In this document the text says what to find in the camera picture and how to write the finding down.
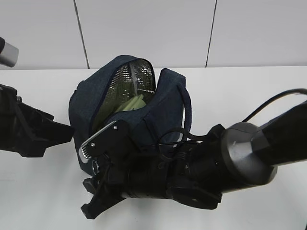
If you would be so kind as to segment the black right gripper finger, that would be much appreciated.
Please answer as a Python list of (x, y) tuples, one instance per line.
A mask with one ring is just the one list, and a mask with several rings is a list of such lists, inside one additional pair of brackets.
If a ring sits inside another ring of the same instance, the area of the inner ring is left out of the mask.
[(121, 197), (117, 193), (113, 194), (105, 191), (96, 192), (93, 194), (89, 203), (85, 203), (81, 206), (81, 211), (87, 219), (95, 219), (101, 213), (125, 199), (126, 198)]

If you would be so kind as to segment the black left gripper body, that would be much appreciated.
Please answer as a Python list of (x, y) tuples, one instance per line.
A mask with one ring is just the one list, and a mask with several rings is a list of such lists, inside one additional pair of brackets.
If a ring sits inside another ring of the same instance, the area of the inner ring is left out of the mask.
[(0, 86), (0, 149), (22, 157), (43, 157), (48, 139), (40, 136), (54, 116), (22, 102), (13, 87)]

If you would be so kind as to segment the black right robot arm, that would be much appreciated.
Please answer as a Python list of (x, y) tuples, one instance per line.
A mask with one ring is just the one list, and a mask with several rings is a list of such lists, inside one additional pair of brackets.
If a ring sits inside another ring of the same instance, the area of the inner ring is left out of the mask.
[(262, 126), (239, 122), (190, 137), (164, 157), (159, 146), (140, 147), (123, 120), (110, 123), (84, 143), (97, 173), (83, 182), (93, 195), (81, 210), (88, 219), (127, 198), (170, 199), (215, 209), (227, 192), (271, 182), (280, 165), (307, 158), (307, 104)]

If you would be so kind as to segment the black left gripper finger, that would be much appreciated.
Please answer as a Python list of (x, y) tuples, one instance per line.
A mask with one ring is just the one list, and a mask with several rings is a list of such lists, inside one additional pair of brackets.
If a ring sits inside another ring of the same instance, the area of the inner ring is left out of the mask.
[(74, 135), (74, 128), (71, 126), (57, 123), (57, 122), (48, 122), (46, 124), (46, 136), (48, 139), (48, 147), (68, 143), (72, 140)]

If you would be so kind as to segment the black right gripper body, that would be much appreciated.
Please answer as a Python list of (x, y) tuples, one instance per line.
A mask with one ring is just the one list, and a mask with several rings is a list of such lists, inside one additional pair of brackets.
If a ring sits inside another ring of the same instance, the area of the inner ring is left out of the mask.
[(188, 207), (216, 209), (222, 199), (221, 156), (178, 153), (171, 161), (158, 156), (121, 158), (101, 154), (92, 160), (88, 192), (117, 193), (123, 198), (169, 199)]

